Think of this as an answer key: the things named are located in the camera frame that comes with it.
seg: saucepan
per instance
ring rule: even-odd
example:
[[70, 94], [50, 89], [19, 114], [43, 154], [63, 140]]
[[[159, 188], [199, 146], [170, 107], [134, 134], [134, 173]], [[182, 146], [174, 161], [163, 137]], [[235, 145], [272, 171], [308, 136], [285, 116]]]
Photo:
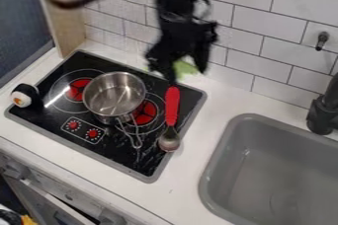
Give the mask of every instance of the saucepan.
[[[107, 125], [119, 124], [135, 149], [142, 146], [138, 126], [133, 116], [143, 103], [146, 88], [142, 80], [127, 72], [105, 73], [93, 79], [83, 92], [83, 103], [93, 116]], [[132, 122], [135, 137], [128, 134], [124, 123]]]

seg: gray sink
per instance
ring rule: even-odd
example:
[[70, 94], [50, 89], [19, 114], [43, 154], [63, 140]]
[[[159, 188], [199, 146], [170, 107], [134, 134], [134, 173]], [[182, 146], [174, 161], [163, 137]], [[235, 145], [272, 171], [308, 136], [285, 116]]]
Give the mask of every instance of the gray sink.
[[206, 208], [236, 225], [338, 224], [338, 143], [240, 115], [221, 137], [199, 191]]

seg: white countertop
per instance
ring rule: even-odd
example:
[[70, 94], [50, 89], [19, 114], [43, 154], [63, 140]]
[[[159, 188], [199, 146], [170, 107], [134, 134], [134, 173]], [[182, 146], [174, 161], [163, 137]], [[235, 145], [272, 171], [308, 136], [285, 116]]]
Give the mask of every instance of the white countertop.
[[[145, 67], [142, 57], [99, 43], [88, 41], [82, 48], [124, 64], [141, 69]], [[75, 185], [71, 176], [74, 174], [92, 183], [79, 187], [86, 186], [83, 190], [96, 197], [109, 199], [112, 205], [128, 208], [130, 212], [130, 203], [135, 203], [138, 208], [144, 208], [175, 225], [230, 224], [203, 206], [198, 194], [198, 183], [218, 139], [233, 117], [242, 113], [257, 113], [306, 129], [304, 119], [307, 111], [304, 109], [228, 87], [203, 75], [186, 77], [183, 84], [205, 91], [208, 98], [184, 136], [183, 145], [170, 159], [160, 178], [153, 184], [145, 184], [4, 116], [3, 112], [10, 106], [9, 94], [16, 85], [36, 84], [61, 61], [53, 49], [0, 90], [0, 136], [67, 170], [67, 176], [58, 175], [58, 170], [50, 172], [63, 181]], [[329, 137], [338, 139], [337, 133]], [[5, 143], [1, 145], [3, 149], [10, 149], [9, 144], [8, 147]], [[39, 166], [51, 171], [47, 163], [45, 168], [42, 164]], [[136, 217], [147, 221], [147, 224], [159, 224], [148, 218], [146, 212], [137, 212]]]

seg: faucet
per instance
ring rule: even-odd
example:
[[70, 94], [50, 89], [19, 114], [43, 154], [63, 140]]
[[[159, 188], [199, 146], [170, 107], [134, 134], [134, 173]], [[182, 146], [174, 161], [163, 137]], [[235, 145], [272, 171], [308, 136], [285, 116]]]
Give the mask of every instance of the faucet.
[[[316, 50], [322, 50], [329, 40], [329, 34], [318, 36]], [[338, 73], [332, 78], [324, 95], [313, 100], [307, 115], [307, 127], [314, 133], [326, 135], [338, 129]]]

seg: green object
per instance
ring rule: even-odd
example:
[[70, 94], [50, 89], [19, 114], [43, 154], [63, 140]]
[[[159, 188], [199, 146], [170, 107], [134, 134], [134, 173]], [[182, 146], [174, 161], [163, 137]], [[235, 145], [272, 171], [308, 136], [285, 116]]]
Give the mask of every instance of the green object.
[[199, 73], [199, 70], [196, 68], [195, 65], [187, 63], [183, 60], [178, 60], [174, 62], [174, 69], [178, 80], [182, 79], [185, 74], [196, 75]]

